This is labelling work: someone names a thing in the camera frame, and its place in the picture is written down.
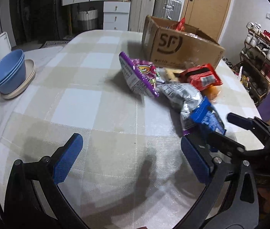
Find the white drawer desk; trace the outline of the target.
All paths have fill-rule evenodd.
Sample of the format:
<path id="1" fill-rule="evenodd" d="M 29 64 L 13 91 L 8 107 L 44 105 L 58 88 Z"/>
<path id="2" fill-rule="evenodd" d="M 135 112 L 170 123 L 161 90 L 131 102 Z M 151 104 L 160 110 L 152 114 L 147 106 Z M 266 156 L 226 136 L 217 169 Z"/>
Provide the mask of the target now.
<path id="1" fill-rule="evenodd" d="M 78 5 L 82 11 L 98 10 L 99 27 L 103 30 L 127 31 L 130 0 L 61 0 L 63 6 Z"/>

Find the silver grey snack bag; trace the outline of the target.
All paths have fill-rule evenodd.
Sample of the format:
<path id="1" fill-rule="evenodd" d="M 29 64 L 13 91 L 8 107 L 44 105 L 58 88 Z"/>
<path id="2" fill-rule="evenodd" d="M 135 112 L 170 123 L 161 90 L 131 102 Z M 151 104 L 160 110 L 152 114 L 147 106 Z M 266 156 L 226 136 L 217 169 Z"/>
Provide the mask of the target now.
<path id="1" fill-rule="evenodd" d="M 158 85 L 158 89 L 179 112 L 183 135 L 189 134 L 195 126 L 190 116 L 203 100 L 201 92 L 190 83 L 161 84 Z"/>

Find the beige plate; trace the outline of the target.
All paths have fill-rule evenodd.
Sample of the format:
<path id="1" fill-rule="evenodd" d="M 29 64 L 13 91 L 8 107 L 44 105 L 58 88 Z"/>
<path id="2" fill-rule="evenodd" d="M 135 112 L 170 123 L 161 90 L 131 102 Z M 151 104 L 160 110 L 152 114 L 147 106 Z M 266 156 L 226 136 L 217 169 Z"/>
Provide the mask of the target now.
<path id="1" fill-rule="evenodd" d="M 6 95 L 0 94 L 1 97 L 3 97 L 6 100 L 13 99 L 13 98 L 19 96 L 22 92 L 24 92 L 26 88 L 28 88 L 29 84 L 32 83 L 32 81 L 36 75 L 35 62 L 33 60 L 27 59 L 27 60 L 25 60 L 25 67 L 26 67 L 25 81 L 13 92 L 6 94 Z"/>

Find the wooden door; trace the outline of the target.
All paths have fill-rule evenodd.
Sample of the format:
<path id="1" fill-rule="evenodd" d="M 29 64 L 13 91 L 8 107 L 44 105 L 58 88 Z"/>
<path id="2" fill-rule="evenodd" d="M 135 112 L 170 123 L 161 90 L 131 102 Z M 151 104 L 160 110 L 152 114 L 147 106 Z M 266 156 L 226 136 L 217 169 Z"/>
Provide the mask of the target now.
<path id="1" fill-rule="evenodd" d="M 227 18 L 231 0 L 184 0 L 181 17 L 218 41 Z"/>

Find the beige suitcase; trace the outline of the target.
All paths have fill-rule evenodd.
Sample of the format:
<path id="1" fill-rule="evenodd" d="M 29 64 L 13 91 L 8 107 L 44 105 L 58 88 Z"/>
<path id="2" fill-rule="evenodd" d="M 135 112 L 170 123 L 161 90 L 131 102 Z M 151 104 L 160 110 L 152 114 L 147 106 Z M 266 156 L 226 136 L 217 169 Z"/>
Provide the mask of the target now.
<path id="1" fill-rule="evenodd" d="M 142 33 L 146 16 L 153 15 L 155 0 L 130 0 L 128 31 Z"/>

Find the orange snack bag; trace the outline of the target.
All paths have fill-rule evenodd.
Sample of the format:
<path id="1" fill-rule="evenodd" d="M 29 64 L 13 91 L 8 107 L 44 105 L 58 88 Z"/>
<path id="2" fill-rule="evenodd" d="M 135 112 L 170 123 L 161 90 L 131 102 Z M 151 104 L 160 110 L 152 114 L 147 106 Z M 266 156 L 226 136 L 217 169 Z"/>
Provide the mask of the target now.
<path id="1" fill-rule="evenodd" d="M 211 85 L 210 87 L 204 89 L 201 93 L 208 98 L 210 102 L 214 102 L 221 92 L 220 86 Z"/>

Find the white side table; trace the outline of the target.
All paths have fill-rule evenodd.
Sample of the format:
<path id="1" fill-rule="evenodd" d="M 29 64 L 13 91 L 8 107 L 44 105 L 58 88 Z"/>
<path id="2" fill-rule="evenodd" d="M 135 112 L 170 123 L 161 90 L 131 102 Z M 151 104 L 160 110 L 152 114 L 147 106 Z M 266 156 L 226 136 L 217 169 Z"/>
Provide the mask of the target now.
<path id="1" fill-rule="evenodd" d="M 10 94 L 3 95 L 0 93 L 0 138 L 13 110 L 17 106 L 21 93 L 33 83 L 33 80 L 36 79 L 44 66 L 52 60 L 62 48 L 62 46 L 49 47 L 24 53 L 26 81 Z"/>

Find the brown SF cardboard box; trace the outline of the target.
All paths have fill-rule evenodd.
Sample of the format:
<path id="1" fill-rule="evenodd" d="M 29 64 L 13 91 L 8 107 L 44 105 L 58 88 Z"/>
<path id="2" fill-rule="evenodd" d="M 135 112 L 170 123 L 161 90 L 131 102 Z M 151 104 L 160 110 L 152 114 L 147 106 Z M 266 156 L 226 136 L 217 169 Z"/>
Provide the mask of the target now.
<path id="1" fill-rule="evenodd" d="M 184 24 L 176 31 L 176 21 L 146 16 L 142 48 L 145 57 L 157 67 L 187 69 L 211 64 L 217 67 L 225 49 L 200 29 Z"/>

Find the silver suitcase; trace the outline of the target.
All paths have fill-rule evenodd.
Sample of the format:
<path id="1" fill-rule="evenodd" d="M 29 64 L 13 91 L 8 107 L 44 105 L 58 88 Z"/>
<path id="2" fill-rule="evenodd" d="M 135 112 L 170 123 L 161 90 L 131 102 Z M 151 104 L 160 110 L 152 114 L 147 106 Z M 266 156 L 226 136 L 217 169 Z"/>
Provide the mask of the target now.
<path id="1" fill-rule="evenodd" d="M 155 0 L 153 16 L 178 21 L 181 9 L 182 3 L 179 0 Z"/>

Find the black refrigerator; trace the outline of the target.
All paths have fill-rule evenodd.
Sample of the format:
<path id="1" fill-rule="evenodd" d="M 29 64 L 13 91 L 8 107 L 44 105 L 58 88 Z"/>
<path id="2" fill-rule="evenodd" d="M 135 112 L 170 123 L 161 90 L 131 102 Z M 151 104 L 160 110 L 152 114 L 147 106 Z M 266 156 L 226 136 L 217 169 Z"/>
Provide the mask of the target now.
<path id="1" fill-rule="evenodd" d="M 16 45 L 62 40 L 68 34 L 67 8 L 61 0 L 9 0 Z"/>

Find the purple snack bag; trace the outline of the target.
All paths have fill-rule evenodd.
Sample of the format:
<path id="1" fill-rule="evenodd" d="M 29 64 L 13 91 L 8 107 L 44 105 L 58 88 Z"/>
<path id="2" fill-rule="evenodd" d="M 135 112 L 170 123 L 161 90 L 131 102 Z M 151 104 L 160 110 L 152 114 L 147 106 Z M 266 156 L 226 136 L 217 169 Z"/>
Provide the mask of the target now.
<path id="1" fill-rule="evenodd" d="M 159 97 L 156 90 L 159 74 L 152 62 L 130 58 L 125 52 L 120 52 L 119 60 L 125 81 L 133 93 Z"/>

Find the yellow cracker pack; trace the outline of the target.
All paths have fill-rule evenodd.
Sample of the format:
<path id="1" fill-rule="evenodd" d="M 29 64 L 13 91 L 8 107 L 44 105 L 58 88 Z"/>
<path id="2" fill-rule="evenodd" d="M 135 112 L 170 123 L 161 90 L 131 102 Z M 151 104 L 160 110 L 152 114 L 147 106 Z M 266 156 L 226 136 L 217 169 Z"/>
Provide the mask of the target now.
<path id="1" fill-rule="evenodd" d="M 166 83 L 180 83 L 179 75 L 183 69 L 162 68 L 162 75 Z"/>

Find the checked tablecloth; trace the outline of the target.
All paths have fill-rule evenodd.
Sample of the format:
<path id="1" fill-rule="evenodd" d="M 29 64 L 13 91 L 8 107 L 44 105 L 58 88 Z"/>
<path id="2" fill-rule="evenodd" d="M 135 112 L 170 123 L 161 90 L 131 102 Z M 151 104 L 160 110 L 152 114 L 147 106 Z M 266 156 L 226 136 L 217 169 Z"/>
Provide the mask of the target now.
<path id="1" fill-rule="evenodd" d="M 83 148 L 59 185 L 92 228 L 173 228 L 203 190 L 181 151 L 179 114 L 130 91 L 118 56 L 142 58 L 142 35 L 81 33 L 37 71 L 0 139 L 0 201 L 15 160 L 52 155 L 74 133 Z"/>

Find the red snack bag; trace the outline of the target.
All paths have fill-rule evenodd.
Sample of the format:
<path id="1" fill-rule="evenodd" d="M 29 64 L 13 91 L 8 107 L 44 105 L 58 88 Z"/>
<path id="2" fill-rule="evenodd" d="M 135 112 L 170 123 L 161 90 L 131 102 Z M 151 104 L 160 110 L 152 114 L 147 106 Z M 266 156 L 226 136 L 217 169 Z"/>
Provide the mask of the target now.
<path id="1" fill-rule="evenodd" d="M 211 86 L 221 86 L 222 80 L 211 64 L 188 68 L 177 74 L 181 83 L 189 83 L 197 90 L 203 91 Z"/>

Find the woven laundry basket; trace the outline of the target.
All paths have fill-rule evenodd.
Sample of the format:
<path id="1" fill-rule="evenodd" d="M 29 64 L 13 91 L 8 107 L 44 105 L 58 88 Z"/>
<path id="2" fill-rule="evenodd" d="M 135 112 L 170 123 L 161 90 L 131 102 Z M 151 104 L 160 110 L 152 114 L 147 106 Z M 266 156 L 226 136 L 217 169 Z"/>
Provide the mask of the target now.
<path id="1" fill-rule="evenodd" d="M 77 15 L 78 29 L 91 31 L 98 28 L 98 10 L 93 7 L 88 11 L 80 11 Z"/>

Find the wooden shoe rack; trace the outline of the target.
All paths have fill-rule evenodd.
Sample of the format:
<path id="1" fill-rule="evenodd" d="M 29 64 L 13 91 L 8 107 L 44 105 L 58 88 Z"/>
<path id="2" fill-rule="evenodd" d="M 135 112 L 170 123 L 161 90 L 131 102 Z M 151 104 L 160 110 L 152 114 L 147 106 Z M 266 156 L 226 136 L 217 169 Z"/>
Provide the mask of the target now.
<path id="1" fill-rule="evenodd" d="M 246 28 L 238 66 L 242 83 L 258 106 L 270 93 L 270 32 L 262 30 L 259 23 L 248 22 Z"/>

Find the blue snack bag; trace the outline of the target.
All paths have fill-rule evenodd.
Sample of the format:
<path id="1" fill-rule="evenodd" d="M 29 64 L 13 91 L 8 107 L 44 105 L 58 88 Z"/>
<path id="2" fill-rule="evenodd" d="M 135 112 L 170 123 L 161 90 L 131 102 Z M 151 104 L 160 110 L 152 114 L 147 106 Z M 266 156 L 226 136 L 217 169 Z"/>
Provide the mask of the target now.
<path id="1" fill-rule="evenodd" d="M 205 138 L 212 132 L 226 134 L 224 123 L 207 97 L 204 97 L 198 107 L 193 110 L 190 118 Z"/>

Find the blue bowl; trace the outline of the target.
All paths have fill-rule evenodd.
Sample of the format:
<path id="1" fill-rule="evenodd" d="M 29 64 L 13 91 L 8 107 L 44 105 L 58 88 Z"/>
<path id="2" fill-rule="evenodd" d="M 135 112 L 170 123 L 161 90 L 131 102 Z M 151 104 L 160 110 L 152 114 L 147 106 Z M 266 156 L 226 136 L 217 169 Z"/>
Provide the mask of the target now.
<path id="1" fill-rule="evenodd" d="M 25 55 L 17 49 L 0 61 L 0 93 L 6 95 L 16 90 L 26 80 Z"/>

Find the red snack bags in box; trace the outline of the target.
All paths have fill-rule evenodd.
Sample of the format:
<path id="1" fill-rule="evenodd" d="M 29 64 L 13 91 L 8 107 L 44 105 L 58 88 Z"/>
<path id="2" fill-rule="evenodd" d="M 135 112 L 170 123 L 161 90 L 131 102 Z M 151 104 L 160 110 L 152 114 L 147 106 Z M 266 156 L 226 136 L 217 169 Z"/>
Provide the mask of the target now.
<path id="1" fill-rule="evenodd" d="M 175 30 L 175 31 L 185 31 L 185 18 L 183 17 L 179 22 L 176 24 L 172 24 L 168 27 L 168 29 Z"/>

